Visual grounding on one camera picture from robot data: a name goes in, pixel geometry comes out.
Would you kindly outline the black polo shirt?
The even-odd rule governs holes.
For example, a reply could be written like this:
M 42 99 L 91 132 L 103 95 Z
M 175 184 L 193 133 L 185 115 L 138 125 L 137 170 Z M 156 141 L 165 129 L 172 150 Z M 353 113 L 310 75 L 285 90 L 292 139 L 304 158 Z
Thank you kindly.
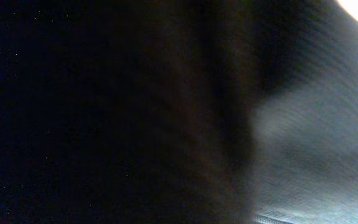
M 358 21 L 0 1 L 0 223 L 358 223 Z

